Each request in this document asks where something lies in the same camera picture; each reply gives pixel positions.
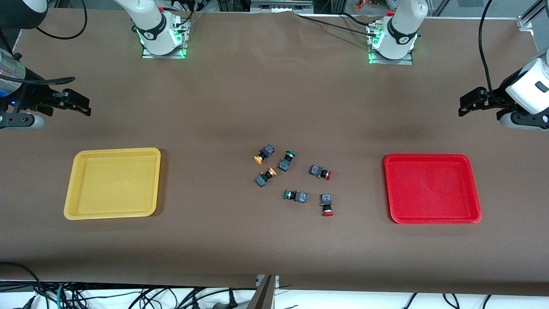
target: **teal cable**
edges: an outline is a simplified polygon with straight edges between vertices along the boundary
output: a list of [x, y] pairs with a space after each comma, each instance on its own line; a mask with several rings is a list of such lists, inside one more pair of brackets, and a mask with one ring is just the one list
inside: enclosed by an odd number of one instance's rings
[[57, 289], [57, 309], [61, 309], [61, 291], [63, 290], [63, 284], [64, 283], [61, 283], [59, 289]]

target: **red tray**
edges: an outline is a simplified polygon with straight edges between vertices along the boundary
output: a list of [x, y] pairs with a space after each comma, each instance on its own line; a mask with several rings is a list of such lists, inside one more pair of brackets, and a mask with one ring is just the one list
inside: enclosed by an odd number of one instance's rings
[[394, 153], [385, 158], [391, 217], [401, 224], [478, 223], [469, 159], [462, 154]]

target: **plastic tray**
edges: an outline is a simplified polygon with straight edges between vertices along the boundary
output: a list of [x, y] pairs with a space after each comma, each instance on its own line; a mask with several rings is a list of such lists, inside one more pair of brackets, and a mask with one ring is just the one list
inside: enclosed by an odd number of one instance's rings
[[390, 154], [385, 175], [391, 217], [401, 224], [478, 223], [482, 212], [462, 154]]
[[146, 217], [156, 209], [160, 151], [82, 151], [72, 164], [65, 201], [69, 220]]

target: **yellow tray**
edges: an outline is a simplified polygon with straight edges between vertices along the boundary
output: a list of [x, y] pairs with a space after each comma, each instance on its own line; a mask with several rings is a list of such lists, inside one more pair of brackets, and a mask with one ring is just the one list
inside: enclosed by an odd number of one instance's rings
[[150, 216], [156, 209], [159, 173], [156, 148], [82, 151], [72, 163], [65, 218]]

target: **brown tabletop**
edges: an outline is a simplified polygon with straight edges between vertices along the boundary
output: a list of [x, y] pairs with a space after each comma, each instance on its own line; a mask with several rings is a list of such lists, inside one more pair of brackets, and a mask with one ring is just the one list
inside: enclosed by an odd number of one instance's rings
[[[43, 28], [81, 24], [82, 12], [56, 9]], [[486, 83], [478, 20], [426, 20], [412, 66], [368, 64], [363, 36], [293, 13], [207, 14], [185, 60], [141, 59], [131, 26], [124, 11], [89, 10], [74, 40], [23, 32], [23, 62], [76, 76], [70, 88], [93, 112], [0, 132], [0, 260], [44, 280], [253, 286], [274, 273], [304, 289], [549, 295], [549, 135], [503, 128], [495, 111], [457, 116], [459, 97]], [[513, 20], [484, 31], [495, 85], [536, 53]], [[266, 144], [275, 155], [257, 165]], [[127, 147], [163, 151], [156, 214], [65, 219], [75, 154]], [[259, 188], [286, 150], [290, 171]], [[482, 221], [394, 223], [383, 158], [408, 152], [468, 156]], [[332, 180], [309, 175], [312, 164]], [[285, 189], [310, 200], [285, 201]], [[321, 193], [335, 216], [321, 216]]]

